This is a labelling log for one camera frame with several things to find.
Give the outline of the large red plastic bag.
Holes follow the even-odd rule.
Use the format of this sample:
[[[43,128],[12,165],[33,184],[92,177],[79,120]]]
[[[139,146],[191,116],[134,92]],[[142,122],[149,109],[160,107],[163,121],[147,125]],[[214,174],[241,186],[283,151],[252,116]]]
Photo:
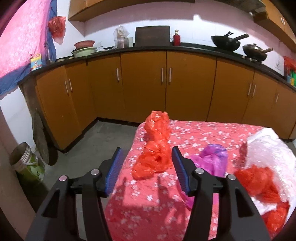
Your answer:
[[[252,165],[248,169],[237,170],[234,175],[247,190],[249,196],[259,201],[259,213],[271,238],[284,226],[289,202],[283,202],[273,182],[274,172],[268,168]]]

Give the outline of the purple plastic bag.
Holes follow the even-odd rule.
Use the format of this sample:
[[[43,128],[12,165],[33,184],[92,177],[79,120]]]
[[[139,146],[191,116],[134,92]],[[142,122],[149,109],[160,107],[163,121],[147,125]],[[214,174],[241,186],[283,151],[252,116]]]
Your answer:
[[[184,153],[183,157],[193,161],[197,168],[202,168],[209,174],[224,177],[228,165],[227,150],[219,144],[210,144],[201,150],[199,154]]]

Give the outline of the clear bubble wrap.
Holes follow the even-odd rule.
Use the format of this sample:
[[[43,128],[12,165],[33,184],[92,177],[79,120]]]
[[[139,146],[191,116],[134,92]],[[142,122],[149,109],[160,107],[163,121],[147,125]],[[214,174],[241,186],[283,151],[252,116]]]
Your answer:
[[[273,129],[263,128],[243,142],[233,165],[235,172],[248,169],[252,165],[268,167],[274,172],[273,182],[280,193],[280,198],[290,204],[286,223],[295,209],[295,155],[287,144]],[[252,200],[258,208],[259,201],[253,197]]]

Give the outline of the orange plastic bag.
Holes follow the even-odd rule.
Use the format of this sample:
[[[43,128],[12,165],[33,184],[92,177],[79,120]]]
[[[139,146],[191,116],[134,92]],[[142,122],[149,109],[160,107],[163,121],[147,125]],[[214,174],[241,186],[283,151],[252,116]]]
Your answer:
[[[152,178],[156,173],[162,173],[173,166],[170,138],[170,119],[164,111],[152,111],[146,118],[146,144],[138,160],[133,165],[132,177],[135,180]]]

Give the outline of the green metal bucket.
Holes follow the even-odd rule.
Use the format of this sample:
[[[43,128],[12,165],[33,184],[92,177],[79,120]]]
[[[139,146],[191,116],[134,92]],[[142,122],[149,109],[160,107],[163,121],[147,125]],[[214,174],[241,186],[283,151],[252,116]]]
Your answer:
[[[26,182],[40,183],[45,177],[44,165],[26,142],[16,146],[9,157],[9,162]]]

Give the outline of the red floral tablecloth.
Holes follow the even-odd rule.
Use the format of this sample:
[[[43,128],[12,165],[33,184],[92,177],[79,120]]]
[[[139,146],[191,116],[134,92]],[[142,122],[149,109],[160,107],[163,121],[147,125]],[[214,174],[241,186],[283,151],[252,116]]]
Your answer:
[[[246,139],[260,126],[203,121],[170,121],[171,147],[186,158],[197,156],[209,144],[220,144],[228,153],[227,173],[245,157]],[[182,240],[191,211],[184,201],[177,174],[170,168],[147,180],[134,180],[132,168],[146,139],[140,125],[104,214],[113,240]]]

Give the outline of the orange lower cabinets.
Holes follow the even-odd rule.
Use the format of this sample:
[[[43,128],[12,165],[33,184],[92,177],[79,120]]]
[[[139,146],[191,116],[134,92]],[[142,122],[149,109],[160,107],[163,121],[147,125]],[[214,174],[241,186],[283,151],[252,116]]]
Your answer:
[[[104,51],[40,68],[22,82],[34,128],[67,149],[97,118],[245,123],[295,138],[295,87],[246,56],[189,47]]]

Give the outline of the red bag of items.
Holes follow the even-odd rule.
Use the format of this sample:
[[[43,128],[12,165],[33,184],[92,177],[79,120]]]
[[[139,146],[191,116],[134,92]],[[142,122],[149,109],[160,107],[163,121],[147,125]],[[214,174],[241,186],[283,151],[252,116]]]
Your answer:
[[[284,56],[284,77],[288,84],[296,87],[296,62],[292,58]]]

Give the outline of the black wok with lid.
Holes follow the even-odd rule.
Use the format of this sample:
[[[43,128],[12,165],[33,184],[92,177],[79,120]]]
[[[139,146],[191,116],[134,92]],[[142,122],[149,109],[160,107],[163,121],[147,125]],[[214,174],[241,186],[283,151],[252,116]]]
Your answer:
[[[264,50],[256,44],[246,44],[242,48],[248,58],[257,60],[259,62],[265,61],[267,58],[267,53],[273,51],[273,48],[267,48]]]

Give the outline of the stacked basins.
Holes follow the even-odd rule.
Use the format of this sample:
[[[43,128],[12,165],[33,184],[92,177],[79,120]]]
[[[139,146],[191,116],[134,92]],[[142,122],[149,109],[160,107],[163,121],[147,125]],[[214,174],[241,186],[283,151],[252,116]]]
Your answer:
[[[75,49],[71,52],[74,58],[88,56],[96,52],[97,48],[94,47],[95,41],[84,40],[74,44]]]

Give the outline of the black wok without lid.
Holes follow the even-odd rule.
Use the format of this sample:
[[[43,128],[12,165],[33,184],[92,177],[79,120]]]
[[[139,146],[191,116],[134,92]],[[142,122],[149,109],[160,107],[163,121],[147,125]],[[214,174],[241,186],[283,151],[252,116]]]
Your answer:
[[[228,32],[227,34],[223,36],[211,36],[211,40],[215,44],[215,46],[219,49],[234,52],[240,47],[240,40],[248,38],[248,34],[243,34],[241,36],[238,36],[236,38],[230,38],[229,36],[232,35],[232,32]]]

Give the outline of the pink blue hanging cloth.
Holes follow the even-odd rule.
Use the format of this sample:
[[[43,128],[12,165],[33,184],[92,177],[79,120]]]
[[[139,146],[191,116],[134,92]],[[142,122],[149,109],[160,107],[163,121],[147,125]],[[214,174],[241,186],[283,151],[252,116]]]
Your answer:
[[[56,60],[48,21],[57,16],[57,1],[26,1],[1,35],[1,95],[15,89],[31,71],[31,58],[41,54]]]

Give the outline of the red bottle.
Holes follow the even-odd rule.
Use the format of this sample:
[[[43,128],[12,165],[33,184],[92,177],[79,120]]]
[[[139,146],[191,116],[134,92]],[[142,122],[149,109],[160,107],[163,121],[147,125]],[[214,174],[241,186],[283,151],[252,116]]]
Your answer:
[[[179,35],[179,30],[175,30],[175,34],[173,35],[173,45],[180,46],[181,44],[181,36]]]

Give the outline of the clear jar in bag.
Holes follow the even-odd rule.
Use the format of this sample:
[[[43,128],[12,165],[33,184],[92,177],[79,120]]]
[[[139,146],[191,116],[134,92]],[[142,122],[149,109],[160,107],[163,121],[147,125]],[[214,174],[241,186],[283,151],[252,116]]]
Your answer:
[[[128,48],[129,43],[128,43],[128,36],[129,36],[128,30],[122,26],[119,25],[115,30],[114,30],[114,49],[122,49],[122,48]]]

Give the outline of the dark cutting board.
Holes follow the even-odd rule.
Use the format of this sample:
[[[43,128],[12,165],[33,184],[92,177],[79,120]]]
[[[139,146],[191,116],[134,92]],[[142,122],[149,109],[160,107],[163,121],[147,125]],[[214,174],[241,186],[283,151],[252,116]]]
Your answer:
[[[169,46],[170,26],[147,26],[135,29],[136,47]]]

